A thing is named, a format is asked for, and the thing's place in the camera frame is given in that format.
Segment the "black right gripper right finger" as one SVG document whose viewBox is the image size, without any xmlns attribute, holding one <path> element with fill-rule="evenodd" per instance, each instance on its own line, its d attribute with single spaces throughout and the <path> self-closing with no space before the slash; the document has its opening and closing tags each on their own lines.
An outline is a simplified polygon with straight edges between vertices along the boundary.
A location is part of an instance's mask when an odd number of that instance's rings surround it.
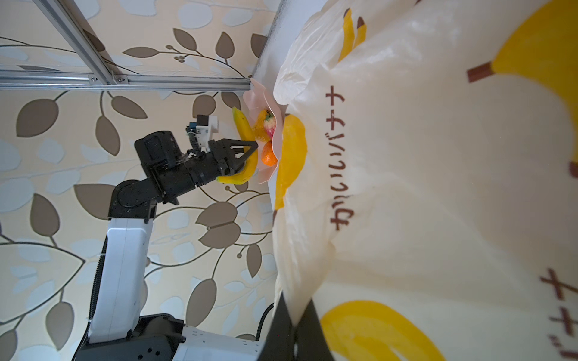
<svg viewBox="0 0 578 361">
<path fill-rule="evenodd" d="M 296 327 L 296 346 L 298 361 L 334 361 L 313 300 L 307 305 Z"/>
</svg>

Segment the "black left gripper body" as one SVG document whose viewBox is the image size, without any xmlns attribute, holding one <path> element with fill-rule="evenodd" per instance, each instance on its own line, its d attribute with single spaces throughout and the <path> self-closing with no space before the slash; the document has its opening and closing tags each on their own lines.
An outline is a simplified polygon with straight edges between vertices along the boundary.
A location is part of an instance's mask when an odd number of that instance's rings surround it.
<svg viewBox="0 0 578 361">
<path fill-rule="evenodd" d="M 182 153 L 170 131 L 135 141 L 146 179 L 135 184 L 136 202 L 177 203 L 178 198 L 226 174 L 226 142 L 210 141 L 208 153 Z"/>
</svg>

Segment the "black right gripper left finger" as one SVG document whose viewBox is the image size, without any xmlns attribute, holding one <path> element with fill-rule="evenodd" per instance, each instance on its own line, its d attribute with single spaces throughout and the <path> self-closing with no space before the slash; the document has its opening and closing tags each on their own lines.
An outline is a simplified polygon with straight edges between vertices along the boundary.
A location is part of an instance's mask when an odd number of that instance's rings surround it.
<svg viewBox="0 0 578 361">
<path fill-rule="evenodd" d="M 258 361 L 295 360 L 295 328 L 282 293 Z"/>
</svg>

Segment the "orange toy tangerine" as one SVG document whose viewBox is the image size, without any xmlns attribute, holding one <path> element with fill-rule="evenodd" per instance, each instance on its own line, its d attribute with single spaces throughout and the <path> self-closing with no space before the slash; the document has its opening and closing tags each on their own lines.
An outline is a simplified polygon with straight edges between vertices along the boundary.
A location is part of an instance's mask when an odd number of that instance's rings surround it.
<svg viewBox="0 0 578 361">
<path fill-rule="evenodd" d="M 272 141 L 267 142 L 261 151 L 261 162 L 267 167 L 274 167 L 277 165 L 278 159 L 272 149 Z"/>
</svg>

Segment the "banana print plastic bag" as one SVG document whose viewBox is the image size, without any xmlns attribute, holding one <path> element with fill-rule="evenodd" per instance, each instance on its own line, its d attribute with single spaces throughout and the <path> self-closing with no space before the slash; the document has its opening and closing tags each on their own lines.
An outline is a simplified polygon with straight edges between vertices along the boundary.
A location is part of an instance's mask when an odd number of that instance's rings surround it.
<svg viewBox="0 0 578 361">
<path fill-rule="evenodd" d="M 577 358 L 575 1 L 329 1 L 275 98 L 278 282 L 332 356 Z"/>
</svg>

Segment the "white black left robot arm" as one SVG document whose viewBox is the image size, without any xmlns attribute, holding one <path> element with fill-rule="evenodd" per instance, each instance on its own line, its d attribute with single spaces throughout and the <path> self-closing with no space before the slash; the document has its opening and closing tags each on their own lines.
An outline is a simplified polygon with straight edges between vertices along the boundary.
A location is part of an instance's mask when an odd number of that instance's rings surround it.
<svg viewBox="0 0 578 361">
<path fill-rule="evenodd" d="M 236 174 L 255 141 L 210 140 L 182 152 L 169 131 L 135 142 L 144 180 L 114 188 L 108 230 L 93 282 L 87 329 L 76 360 L 256 360 L 258 341 L 203 332 L 170 314 L 141 314 L 148 246 L 157 205 L 218 177 Z"/>
</svg>

